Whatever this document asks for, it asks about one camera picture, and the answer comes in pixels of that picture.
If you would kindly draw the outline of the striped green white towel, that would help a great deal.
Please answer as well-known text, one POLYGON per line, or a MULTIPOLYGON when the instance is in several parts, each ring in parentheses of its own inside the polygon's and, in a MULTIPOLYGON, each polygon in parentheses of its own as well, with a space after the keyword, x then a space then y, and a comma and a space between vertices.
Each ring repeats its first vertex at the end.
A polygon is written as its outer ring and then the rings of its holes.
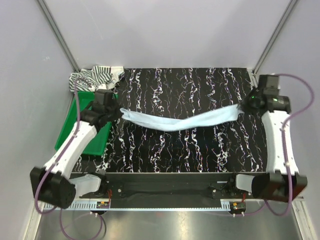
POLYGON ((112 90, 123 78, 123 66, 95 65, 92 69, 81 69, 73 72, 68 81, 69 90, 78 92, 95 92, 98 89, 112 90))

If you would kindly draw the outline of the light blue towel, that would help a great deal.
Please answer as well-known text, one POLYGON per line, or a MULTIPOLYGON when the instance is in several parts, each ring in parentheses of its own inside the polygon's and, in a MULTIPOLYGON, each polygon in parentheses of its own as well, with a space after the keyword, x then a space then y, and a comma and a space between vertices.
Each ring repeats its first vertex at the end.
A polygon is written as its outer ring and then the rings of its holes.
POLYGON ((122 112, 122 118, 124 120, 144 128, 164 132, 176 132, 198 127, 212 127, 233 122, 243 113, 237 104, 210 110, 185 119, 160 117, 124 108, 121 108, 120 111, 122 112))

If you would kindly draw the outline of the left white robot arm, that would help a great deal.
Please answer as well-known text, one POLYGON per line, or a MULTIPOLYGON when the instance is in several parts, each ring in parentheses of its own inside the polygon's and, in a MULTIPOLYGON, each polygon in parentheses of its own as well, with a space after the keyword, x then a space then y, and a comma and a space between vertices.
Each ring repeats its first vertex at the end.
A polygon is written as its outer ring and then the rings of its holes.
POLYGON ((39 201, 67 209, 77 197, 92 193, 103 198, 108 193, 107 184, 102 182, 103 175, 93 173, 71 178, 71 173, 91 140, 105 125, 123 115, 121 107, 113 91, 107 89, 96 90, 93 101, 83 110, 79 96, 74 97, 77 113, 70 134, 43 167, 34 167, 29 174, 34 206, 40 214, 45 211, 40 210, 39 201))

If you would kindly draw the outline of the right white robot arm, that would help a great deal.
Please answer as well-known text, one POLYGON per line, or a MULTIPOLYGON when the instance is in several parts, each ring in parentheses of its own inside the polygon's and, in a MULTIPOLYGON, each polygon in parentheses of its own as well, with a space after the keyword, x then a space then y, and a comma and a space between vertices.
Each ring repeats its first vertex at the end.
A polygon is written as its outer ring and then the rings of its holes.
POLYGON ((279 75, 259 76, 258 85, 239 105, 244 113, 261 118, 266 139, 265 173, 237 174, 227 185, 228 195, 239 198, 244 192, 255 199, 289 203, 307 186, 307 177, 299 173, 295 162, 290 120, 294 116, 289 97, 280 95, 279 75))

